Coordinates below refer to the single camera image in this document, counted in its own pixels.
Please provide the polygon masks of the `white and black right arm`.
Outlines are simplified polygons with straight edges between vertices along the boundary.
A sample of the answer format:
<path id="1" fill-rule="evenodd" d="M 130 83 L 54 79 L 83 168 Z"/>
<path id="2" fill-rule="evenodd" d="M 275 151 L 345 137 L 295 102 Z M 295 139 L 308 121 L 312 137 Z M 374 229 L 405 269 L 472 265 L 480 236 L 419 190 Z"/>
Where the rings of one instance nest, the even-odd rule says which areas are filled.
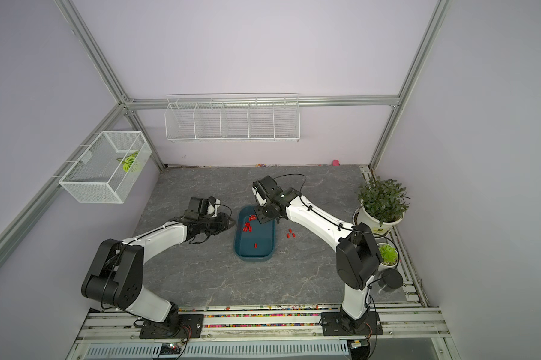
<path id="1" fill-rule="evenodd" d="M 299 224 L 328 244 L 336 253 L 336 271 L 345 284 L 342 314 L 351 320 L 369 311 L 371 284 L 384 262 L 381 244 L 364 223 L 352 224 L 318 208 L 297 190 L 277 193 L 253 189 L 261 222 L 284 218 Z"/>

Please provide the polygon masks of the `green circuit board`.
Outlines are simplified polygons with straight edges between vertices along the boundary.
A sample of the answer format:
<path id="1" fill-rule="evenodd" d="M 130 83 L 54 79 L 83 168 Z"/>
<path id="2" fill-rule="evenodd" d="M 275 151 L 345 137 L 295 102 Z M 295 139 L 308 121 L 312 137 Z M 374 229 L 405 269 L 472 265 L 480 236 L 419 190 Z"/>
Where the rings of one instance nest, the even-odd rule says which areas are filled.
<path id="1" fill-rule="evenodd" d="M 164 343 L 161 346 L 160 355 L 180 355 L 183 352 L 183 348 L 175 343 Z"/>

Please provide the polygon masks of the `green potted plant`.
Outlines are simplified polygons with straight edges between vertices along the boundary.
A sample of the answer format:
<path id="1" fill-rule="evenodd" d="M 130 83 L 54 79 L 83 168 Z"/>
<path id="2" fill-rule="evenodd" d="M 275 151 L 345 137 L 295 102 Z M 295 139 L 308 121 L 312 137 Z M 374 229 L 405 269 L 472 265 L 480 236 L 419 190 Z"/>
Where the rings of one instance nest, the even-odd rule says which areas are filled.
<path id="1" fill-rule="evenodd" d="M 366 214 L 384 224 L 402 220 L 411 198 L 407 196 L 406 187 L 397 180 L 370 177 L 359 187 L 358 199 Z"/>

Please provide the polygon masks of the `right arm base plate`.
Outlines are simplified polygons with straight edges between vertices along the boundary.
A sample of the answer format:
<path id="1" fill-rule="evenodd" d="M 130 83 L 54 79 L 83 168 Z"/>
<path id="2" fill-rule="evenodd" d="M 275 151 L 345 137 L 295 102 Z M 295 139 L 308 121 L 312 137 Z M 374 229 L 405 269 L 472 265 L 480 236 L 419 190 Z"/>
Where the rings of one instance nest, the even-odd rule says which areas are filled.
<path id="1" fill-rule="evenodd" d="M 323 336 L 372 336 L 383 335 L 380 316 L 377 312 L 368 311 L 360 319 L 353 319 L 344 311 L 324 312 L 319 325 Z"/>

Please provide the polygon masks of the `white mesh wall basket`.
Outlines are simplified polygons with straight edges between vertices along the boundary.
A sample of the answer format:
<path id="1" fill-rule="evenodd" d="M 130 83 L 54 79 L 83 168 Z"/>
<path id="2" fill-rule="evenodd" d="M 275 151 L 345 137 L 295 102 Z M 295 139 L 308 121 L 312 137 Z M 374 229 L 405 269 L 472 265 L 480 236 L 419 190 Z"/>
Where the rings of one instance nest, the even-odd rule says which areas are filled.
<path id="1" fill-rule="evenodd" d="M 139 151 L 139 172 L 123 172 L 117 158 Z M 152 155 L 143 133 L 106 130 L 61 176 L 60 186 L 79 203 L 123 204 Z"/>

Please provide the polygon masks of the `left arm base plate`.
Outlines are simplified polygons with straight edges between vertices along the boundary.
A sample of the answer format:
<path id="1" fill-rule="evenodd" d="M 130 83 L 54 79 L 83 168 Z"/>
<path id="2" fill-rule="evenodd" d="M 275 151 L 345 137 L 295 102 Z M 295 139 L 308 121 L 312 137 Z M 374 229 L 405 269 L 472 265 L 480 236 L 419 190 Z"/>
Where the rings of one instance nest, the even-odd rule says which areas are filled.
<path id="1" fill-rule="evenodd" d="M 200 313 L 179 313 L 165 322 L 144 320 L 139 338 L 148 339 L 193 339 L 201 337 L 204 316 Z"/>

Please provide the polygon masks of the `white plant pot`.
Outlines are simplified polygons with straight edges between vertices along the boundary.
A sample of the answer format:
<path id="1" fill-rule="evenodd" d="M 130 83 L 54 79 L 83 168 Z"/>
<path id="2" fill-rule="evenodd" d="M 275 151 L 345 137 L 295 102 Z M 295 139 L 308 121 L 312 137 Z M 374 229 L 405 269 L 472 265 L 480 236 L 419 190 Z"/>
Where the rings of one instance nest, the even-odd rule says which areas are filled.
<path id="1" fill-rule="evenodd" d="M 402 215 L 398 220 L 392 222 L 380 222 L 380 220 L 372 217 L 369 213 L 365 211 L 363 207 L 358 208 L 354 212 L 354 223 L 361 224 L 364 223 L 371 229 L 375 235 L 385 236 L 388 234 L 391 229 L 398 225 L 404 219 Z"/>

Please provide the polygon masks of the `small green plant pot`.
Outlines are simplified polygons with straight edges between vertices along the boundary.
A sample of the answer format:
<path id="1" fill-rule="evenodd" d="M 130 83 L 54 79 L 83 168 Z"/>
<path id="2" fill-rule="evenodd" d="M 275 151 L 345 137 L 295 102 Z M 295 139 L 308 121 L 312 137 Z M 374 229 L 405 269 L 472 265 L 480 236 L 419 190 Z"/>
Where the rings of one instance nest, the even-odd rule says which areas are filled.
<path id="1" fill-rule="evenodd" d="M 386 269 L 395 269 L 399 264 L 399 252 L 391 244 L 379 243 L 378 250 L 382 261 L 378 269 L 382 272 Z"/>

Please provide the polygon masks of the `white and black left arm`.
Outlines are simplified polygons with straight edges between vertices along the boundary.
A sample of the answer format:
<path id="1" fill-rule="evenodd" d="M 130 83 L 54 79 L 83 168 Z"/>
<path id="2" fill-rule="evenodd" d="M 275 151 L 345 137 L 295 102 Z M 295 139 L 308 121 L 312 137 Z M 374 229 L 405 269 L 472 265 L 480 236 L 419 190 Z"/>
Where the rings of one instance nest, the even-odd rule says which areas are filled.
<path id="1" fill-rule="evenodd" d="M 197 220 L 175 217 L 142 235 L 103 241 L 81 285 L 81 295 L 110 305 L 149 323 L 176 327 L 178 307 L 143 285 L 144 266 L 164 251 L 204 234 L 209 239 L 231 229 L 236 221 L 227 213 Z"/>

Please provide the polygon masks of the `white ventilation grille strip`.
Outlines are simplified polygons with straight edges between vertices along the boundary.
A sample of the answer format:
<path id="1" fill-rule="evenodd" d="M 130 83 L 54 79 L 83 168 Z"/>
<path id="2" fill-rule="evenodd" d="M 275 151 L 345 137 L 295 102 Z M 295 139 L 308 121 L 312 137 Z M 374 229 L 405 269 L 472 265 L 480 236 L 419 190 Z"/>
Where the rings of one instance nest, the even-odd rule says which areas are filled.
<path id="1" fill-rule="evenodd" d="M 342 340 L 192 342 L 180 355 L 160 355 L 169 343 L 99 343 L 90 345 L 82 359 L 247 359 L 292 356 L 348 356 Z"/>

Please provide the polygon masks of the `aluminium rail bed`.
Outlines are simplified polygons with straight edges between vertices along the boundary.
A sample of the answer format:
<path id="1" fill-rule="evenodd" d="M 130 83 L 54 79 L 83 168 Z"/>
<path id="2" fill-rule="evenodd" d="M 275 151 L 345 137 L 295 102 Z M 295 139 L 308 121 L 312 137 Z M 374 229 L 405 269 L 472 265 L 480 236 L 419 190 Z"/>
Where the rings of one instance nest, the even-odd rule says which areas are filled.
<path id="1" fill-rule="evenodd" d="M 142 322 L 117 310 L 89 313 L 69 351 L 68 359 L 82 359 L 92 344 L 175 343 L 187 347 L 192 342 L 259 341 L 344 341 L 351 358 L 353 352 L 372 359 L 407 340 L 420 339 L 430 348 L 431 357 L 459 359 L 460 355 L 437 307 L 423 307 L 417 302 L 374 304 L 370 311 L 380 316 L 383 335 L 323 336 L 319 325 L 324 312 L 339 312 L 335 304 L 296 304 L 248 307 L 184 307 L 181 314 L 204 316 L 201 337 L 189 339 L 139 338 Z"/>

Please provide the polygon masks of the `green item in basket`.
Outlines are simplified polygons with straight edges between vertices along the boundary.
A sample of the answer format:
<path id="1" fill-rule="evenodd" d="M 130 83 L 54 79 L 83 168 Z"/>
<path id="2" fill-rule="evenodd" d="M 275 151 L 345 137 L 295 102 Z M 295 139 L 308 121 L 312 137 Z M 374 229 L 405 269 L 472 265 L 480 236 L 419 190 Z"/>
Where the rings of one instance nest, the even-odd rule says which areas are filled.
<path id="1" fill-rule="evenodd" d="M 139 151 L 135 151 L 123 158 L 117 158 L 116 161 L 120 164 L 123 172 L 136 173 L 141 170 L 141 165 L 138 162 Z"/>

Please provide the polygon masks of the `black cylinder cup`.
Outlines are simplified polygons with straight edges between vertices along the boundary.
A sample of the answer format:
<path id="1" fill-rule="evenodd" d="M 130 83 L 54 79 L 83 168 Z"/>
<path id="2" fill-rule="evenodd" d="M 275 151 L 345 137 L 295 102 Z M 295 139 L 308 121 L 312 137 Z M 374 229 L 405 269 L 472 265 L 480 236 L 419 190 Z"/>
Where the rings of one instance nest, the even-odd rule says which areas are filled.
<path id="1" fill-rule="evenodd" d="M 381 273 L 378 283 L 381 290 L 387 293 L 392 293 L 402 288 L 404 279 L 399 271 L 394 268 L 389 268 Z"/>

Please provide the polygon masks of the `teal plastic storage box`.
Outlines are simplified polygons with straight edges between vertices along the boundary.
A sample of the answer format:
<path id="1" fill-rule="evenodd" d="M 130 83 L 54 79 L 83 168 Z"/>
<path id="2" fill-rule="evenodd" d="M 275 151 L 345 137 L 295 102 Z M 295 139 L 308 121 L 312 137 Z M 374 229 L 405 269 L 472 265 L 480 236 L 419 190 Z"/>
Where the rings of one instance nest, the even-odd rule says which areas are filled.
<path id="1" fill-rule="evenodd" d="M 234 253 L 243 261 L 262 262 L 273 256 L 276 246 L 276 222 L 260 224 L 258 219 L 249 220 L 256 216 L 253 206 L 243 207 L 238 215 L 237 232 L 234 238 Z M 245 223 L 250 223 L 252 232 L 244 232 Z"/>

